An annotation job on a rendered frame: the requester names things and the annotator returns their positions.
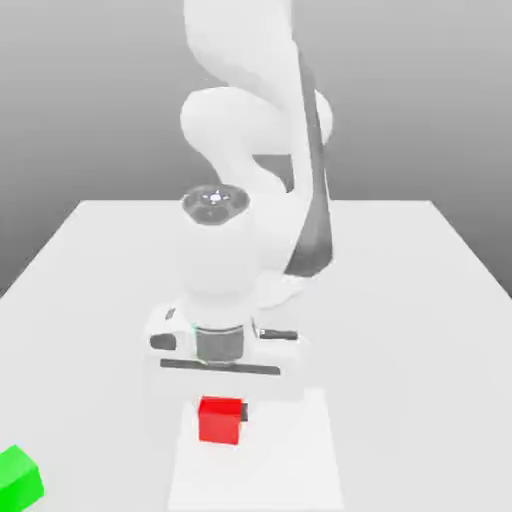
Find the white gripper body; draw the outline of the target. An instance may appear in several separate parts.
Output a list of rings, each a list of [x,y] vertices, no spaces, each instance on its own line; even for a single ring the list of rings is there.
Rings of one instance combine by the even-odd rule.
[[[147,387],[159,398],[197,400],[202,396],[252,400],[293,400],[304,387],[302,364],[295,360],[244,357],[205,363],[192,357],[157,354],[146,358]]]

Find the small green cube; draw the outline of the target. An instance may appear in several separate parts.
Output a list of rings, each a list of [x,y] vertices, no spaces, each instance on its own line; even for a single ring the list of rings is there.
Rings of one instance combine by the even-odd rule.
[[[39,467],[19,446],[0,453],[0,512],[23,512],[44,496]]]

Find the small red cube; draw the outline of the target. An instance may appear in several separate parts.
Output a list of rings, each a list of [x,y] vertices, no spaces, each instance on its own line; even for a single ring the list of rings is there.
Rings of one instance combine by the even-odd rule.
[[[237,445],[242,423],[240,398],[203,396],[198,408],[199,440]]]

